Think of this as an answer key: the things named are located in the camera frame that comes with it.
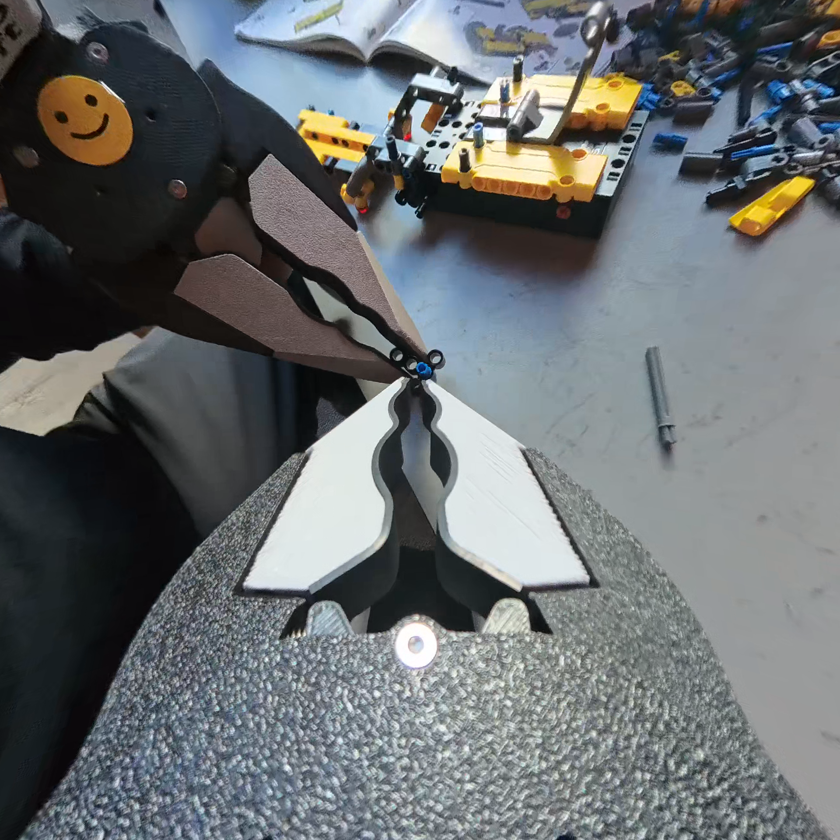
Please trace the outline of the pile of loose building pieces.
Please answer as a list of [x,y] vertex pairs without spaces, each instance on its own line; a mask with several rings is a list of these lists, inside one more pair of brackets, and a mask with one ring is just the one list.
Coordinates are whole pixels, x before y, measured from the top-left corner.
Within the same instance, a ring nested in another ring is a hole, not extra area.
[[838,2],[645,2],[622,20],[608,64],[642,84],[639,103],[673,127],[701,126],[735,91],[734,130],[709,151],[672,129],[652,148],[679,174],[721,178],[710,208],[745,203],[735,232],[765,236],[812,193],[838,209]]

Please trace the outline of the open instruction booklet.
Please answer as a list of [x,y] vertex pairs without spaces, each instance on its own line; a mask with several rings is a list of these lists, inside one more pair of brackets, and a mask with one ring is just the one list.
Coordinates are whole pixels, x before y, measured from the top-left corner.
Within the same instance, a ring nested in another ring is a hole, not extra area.
[[587,1],[269,1],[235,27],[245,42],[342,53],[370,64],[406,56],[492,82],[511,74],[573,75],[587,47]]

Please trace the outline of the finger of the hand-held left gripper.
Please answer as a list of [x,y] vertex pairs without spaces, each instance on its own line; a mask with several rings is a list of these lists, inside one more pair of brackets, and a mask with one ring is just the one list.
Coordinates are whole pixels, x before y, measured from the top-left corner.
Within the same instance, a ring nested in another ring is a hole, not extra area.
[[382,353],[305,312],[286,288],[236,255],[189,263],[175,294],[281,360],[368,382],[403,377]]
[[329,175],[290,123],[211,61],[197,69],[222,118],[224,148],[245,175],[257,236],[330,290],[394,349],[425,361],[425,343]]

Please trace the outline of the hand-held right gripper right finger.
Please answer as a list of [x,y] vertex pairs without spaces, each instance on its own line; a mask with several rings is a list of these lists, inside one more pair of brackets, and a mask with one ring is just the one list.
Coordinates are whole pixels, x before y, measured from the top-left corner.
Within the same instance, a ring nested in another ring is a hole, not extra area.
[[423,384],[429,461],[442,486],[444,570],[515,593],[588,587],[592,580],[523,445],[434,381]]

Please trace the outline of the person's black jacket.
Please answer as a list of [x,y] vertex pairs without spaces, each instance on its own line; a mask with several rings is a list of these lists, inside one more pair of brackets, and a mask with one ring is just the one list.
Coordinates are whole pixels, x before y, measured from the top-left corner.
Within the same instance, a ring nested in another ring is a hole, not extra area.
[[24,831],[67,772],[197,539],[171,482],[129,435],[2,427],[2,838]]

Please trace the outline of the black axle rod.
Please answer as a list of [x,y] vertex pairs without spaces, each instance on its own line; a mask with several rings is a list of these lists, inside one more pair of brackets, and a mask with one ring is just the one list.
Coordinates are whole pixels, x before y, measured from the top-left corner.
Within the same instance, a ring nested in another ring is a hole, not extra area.
[[662,449],[669,452],[676,444],[676,423],[670,412],[664,367],[659,347],[648,347],[645,352],[645,360],[658,431],[658,440]]

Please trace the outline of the black connector piece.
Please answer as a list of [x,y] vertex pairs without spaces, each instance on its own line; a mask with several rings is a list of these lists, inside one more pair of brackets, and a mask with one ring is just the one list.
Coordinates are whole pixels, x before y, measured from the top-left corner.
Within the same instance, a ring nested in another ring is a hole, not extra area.
[[390,360],[410,382],[412,393],[418,395],[423,383],[433,381],[438,370],[445,364],[445,356],[441,350],[430,350],[423,358],[415,358],[404,351],[394,348],[390,352]]

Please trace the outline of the grey desk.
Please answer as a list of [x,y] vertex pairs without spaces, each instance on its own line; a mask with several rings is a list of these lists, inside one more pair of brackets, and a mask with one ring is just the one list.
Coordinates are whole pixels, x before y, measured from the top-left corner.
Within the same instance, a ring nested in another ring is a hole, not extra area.
[[[730,229],[647,127],[597,241],[360,219],[444,385],[551,457],[683,592],[784,776],[838,837],[838,213]],[[676,443],[658,440],[657,346]]]

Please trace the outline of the person's left forearm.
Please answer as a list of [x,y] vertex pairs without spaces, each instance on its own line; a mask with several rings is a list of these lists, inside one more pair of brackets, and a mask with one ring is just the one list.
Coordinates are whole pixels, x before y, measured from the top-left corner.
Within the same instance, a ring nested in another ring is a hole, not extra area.
[[41,226],[1,212],[1,372],[20,360],[92,351],[141,329]]

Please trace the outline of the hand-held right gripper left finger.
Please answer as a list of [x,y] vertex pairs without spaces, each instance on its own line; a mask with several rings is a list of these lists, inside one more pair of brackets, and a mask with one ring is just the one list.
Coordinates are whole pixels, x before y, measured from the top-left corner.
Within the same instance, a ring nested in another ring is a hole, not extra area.
[[383,597],[396,582],[408,380],[312,445],[241,582],[246,594]]

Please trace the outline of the yellow grey brick vehicle model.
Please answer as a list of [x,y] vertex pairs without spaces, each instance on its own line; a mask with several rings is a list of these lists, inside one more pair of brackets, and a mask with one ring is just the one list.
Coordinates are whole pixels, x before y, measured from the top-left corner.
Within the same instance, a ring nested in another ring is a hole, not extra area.
[[640,82],[596,74],[622,26],[612,3],[593,2],[573,75],[527,75],[521,56],[492,82],[432,66],[406,85],[382,129],[310,106],[299,111],[298,132],[359,214],[374,186],[392,182],[395,201],[418,217],[444,212],[599,238],[647,120]]

